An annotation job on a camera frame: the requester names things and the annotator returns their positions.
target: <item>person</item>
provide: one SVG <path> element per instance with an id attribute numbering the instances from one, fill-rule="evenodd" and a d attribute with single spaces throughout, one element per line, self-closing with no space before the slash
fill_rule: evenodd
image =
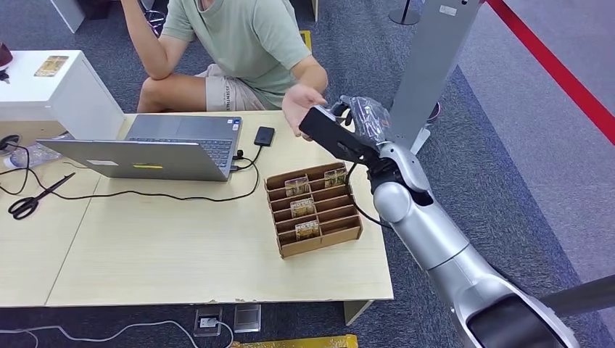
<path id="1" fill-rule="evenodd" d="M 282 109 L 295 136 L 327 74 L 306 47 L 288 0 L 170 0 L 159 38 L 140 0 L 121 0 L 128 33 L 148 78 L 138 112 Z M 198 38 L 215 64 L 201 75 L 174 72 Z"/>

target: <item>beige shorts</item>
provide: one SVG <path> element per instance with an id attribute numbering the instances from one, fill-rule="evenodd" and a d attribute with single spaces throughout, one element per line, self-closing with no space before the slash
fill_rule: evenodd
<path id="1" fill-rule="evenodd" d="M 252 89 L 237 78 L 226 76 L 217 64 L 197 76 L 205 78 L 207 111 L 264 110 Z"/>

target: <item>power outlet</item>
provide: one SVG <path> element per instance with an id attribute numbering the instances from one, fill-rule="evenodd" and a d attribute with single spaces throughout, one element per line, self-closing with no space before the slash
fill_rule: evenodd
<path id="1" fill-rule="evenodd" d="M 211 325 L 209 319 L 214 318 L 222 321 L 222 306 L 209 305 L 197 309 L 197 316 L 194 319 L 194 337 L 218 336 L 220 335 L 221 325 Z"/>

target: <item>gray laptop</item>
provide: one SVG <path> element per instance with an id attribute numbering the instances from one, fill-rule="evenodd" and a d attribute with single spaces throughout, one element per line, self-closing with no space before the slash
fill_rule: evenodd
<path id="1" fill-rule="evenodd" d="M 110 178 L 227 181 L 242 119 L 137 115 L 124 141 L 39 139 Z"/>

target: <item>white cable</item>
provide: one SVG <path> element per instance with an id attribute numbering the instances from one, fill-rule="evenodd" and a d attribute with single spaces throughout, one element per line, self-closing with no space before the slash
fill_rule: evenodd
<path id="1" fill-rule="evenodd" d="M 220 324 L 226 326 L 229 330 L 231 330 L 231 328 L 226 325 L 225 323 L 222 323 L 221 321 L 219 321 Z M 199 346 L 197 346 L 197 343 L 194 341 L 194 339 L 192 338 L 192 336 L 190 336 L 190 333 L 188 333 L 188 331 L 186 331 L 185 328 L 183 328 L 181 325 L 179 325 L 179 323 L 177 323 L 176 321 L 173 320 L 165 320 L 165 321 L 160 321 L 160 322 L 156 322 L 156 323 L 136 323 L 136 324 L 130 324 L 129 326 L 124 327 L 123 329 L 119 330 L 115 335 L 111 336 L 111 337 L 107 337 L 106 339 L 79 339 L 76 337 L 72 337 L 71 335 L 69 335 L 63 327 L 61 326 L 39 326 L 37 328 L 18 328 L 15 330 L 0 330 L 0 334 L 21 334 L 21 333 L 27 333 L 29 335 L 31 335 L 32 337 L 34 337 L 35 341 L 36 341 L 36 345 L 34 346 L 34 348 L 38 348 L 38 337 L 36 337 L 36 335 L 34 333 L 32 333 L 31 331 L 40 331 L 40 330 L 50 330 L 50 329 L 57 329 L 59 330 L 67 339 L 71 340 L 71 341 L 85 341 L 85 342 L 106 342 L 106 341 L 111 341 L 112 339 L 118 337 L 119 335 L 122 334 L 122 332 L 128 330 L 129 328 L 134 328 L 136 326 L 156 326 L 156 325 L 162 325 L 162 324 L 173 324 L 175 326 L 177 326 L 178 328 L 180 328 L 188 337 L 188 339 L 190 340 L 190 342 L 192 343 L 192 346 L 194 348 L 199 348 Z M 231 340 L 231 344 L 229 344 L 227 346 L 227 348 L 229 348 L 231 345 L 233 344 L 233 339 Z"/>
<path id="2" fill-rule="evenodd" d="M 233 335 L 233 330 L 226 323 L 223 323 L 223 322 L 218 321 L 218 320 L 216 320 L 216 323 L 218 323 L 220 325 L 226 326 L 226 328 L 228 329 L 228 332 L 231 333 L 231 343 L 229 343 L 228 346 L 226 346 L 226 348 L 231 348 L 231 346 L 233 345 L 233 341 L 235 340 L 235 335 Z"/>

